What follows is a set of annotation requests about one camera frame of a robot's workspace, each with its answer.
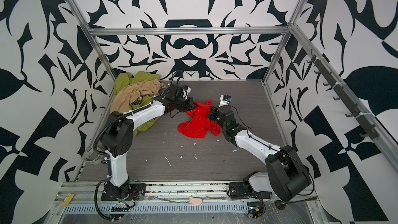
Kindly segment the red cloth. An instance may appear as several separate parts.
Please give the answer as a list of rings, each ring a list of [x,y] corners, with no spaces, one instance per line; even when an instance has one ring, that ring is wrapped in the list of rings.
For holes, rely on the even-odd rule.
[[[208,119],[210,108],[213,107],[211,100],[206,100],[204,103],[197,102],[197,105],[197,108],[186,112],[191,120],[179,124],[177,130],[182,135],[193,139],[204,139],[208,132],[218,136],[221,133],[220,126]]]

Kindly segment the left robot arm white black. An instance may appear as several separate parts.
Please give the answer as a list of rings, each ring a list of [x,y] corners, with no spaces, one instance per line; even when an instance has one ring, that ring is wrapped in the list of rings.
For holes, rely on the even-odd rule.
[[[132,147],[134,131],[149,120],[171,114],[173,110],[184,113],[197,108],[189,96],[191,88],[170,84],[164,93],[148,104],[125,113],[114,111],[93,144],[93,150],[104,156],[108,166],[109,183],[122,188],[129,181],[126,157]]]

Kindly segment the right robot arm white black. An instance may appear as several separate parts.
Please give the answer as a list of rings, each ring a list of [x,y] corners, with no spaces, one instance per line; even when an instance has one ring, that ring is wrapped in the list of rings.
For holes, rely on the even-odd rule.
[[[254,135],[248,127],[237,122],[232,106],[211,107],[208,119],[220,126],[228,142],[250,152],[265,164],[266,173],[255,173],[248,178],[254,191],[273,192],[282,201],[289,202],[315,184],[293,147],[273,145]]]

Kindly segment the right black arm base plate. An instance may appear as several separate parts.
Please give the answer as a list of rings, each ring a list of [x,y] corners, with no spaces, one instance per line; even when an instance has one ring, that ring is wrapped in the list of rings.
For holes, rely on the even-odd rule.
[[[227,190],[227,196],[231,199],[270,199],[271,195],[272,192],[269,191],[254,191],[251,186],[244,182],[229,183]]]

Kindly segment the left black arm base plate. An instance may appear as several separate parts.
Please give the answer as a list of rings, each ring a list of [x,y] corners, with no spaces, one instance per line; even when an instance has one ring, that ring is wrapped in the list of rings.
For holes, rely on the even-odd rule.
[[[112,183],[105,183],[102,190],[102,201],[117,201],[122,200],[138,200],[140,197],[145,196],[146,192],[145,183],[129,183],[125,182],[122,186],[116,187]]]

